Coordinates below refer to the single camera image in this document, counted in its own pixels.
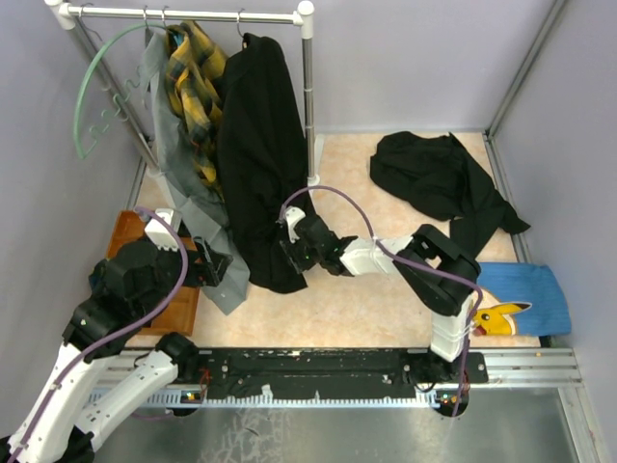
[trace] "black clothing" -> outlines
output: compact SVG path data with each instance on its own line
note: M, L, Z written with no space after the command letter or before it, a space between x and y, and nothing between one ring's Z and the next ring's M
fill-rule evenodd
M423 214L451 220L450 237L474 257L498 227L511 234L529 228L452 134L384 137L370 158L370 177Z
M307 143L279 44L244 36L247 47L228 58L222 80L223 121L217 164L233 241L251 282L287 293L307 286L287 262L277 225L282 203L307 186ZM293 203L307 215L310 196Z

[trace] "gray shirt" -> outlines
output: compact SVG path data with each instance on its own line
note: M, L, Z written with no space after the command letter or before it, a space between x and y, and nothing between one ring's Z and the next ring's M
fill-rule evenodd
M164 86L168 62L164 39L155 34L142 56L140 84L142 92L150 88L159 167L174 208L182 214L191 235L205 239L214 251L233 257L221 284L202 289L223 313L230 314L246 300L249 268L231 240L225 204L215 191L201 183L193 166L194 147L186 137L182 120L170 108Z

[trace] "pikachu towel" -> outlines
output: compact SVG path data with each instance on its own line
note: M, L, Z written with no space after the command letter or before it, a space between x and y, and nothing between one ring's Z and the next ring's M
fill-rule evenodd
M481 263L484 300L473 318L476 336L566 335L566 298L552 271L530 263Z

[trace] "yellow plaid shirt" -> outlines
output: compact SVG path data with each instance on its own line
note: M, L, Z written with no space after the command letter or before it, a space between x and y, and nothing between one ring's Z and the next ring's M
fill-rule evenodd
M165 89L170 105L185 122L203 182L221 194L214 159L216 134L223 116L220 83L228 57L195 21L170 26L167 31L170 61L165 71Z

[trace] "horizontal hanging bar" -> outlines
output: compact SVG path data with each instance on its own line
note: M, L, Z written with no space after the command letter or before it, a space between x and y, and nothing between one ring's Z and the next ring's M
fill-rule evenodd
M62 16L91 16L91 17L123 17L129 19L149 19L161 21L163 19L215 22L262 22L271 24L292 24L302 26L304 20L297 12L293 14L265 14L265 13L218 13L218 12L190 12L180 10L139 10L135 8L107 8L107 7L75 7L69 3L61 6L59 13Z

